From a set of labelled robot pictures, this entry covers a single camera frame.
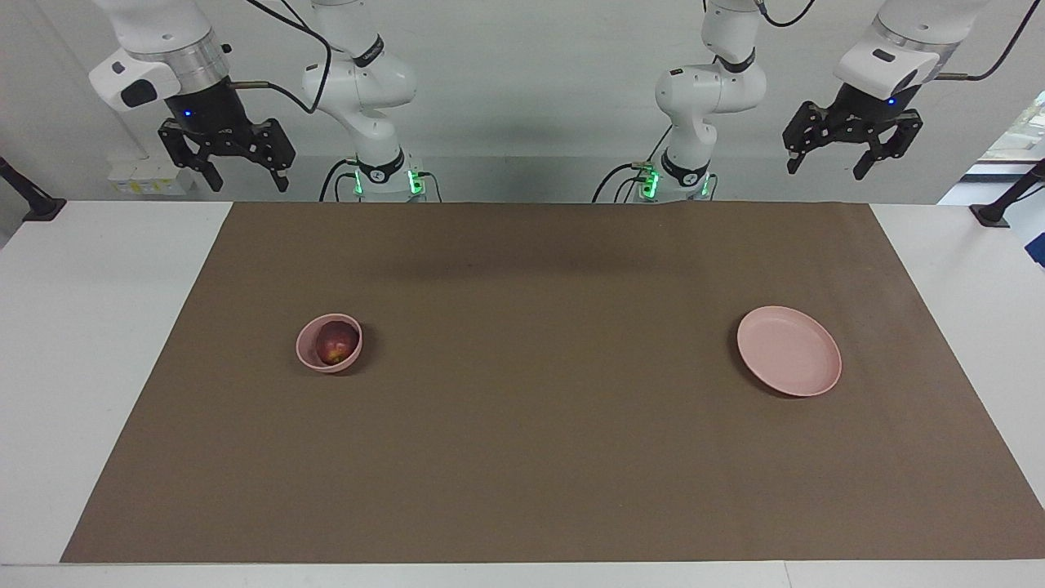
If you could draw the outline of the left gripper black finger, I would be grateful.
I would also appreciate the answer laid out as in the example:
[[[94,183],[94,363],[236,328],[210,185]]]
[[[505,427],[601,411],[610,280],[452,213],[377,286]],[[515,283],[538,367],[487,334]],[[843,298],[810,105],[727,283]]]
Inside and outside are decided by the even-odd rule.
[[[924,122],[918,113],[900,113],[890,122],[863,122],[857,132],[858,144],[867,144],[867,150],[852,168],[857,181],[866,178],[876,163],[902,158],[910,148]]]
[[[826,145],[826,111],[813,101],[805,101],[798,107],[783,133],[784,146],[788,150],[788,174],[795,175],[807,154]]]

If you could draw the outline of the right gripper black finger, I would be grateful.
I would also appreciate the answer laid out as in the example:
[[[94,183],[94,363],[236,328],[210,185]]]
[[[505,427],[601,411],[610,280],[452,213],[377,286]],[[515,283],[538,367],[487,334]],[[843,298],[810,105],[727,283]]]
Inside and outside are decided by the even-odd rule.
[[[279,193],[286,193],[291,187],[287,171],[297,157],[291,138],[276,119],[251,125],[251,138],[247,146],[247,159],[261,165],[271,175]]]
[[[179,123],[162,122],[159,127],[159,138],[176,167],[189,168],[198,172],[212,191],[223,189],[224,180],[216,165],[209,160],[209,149],[191,149],[185,131]]]

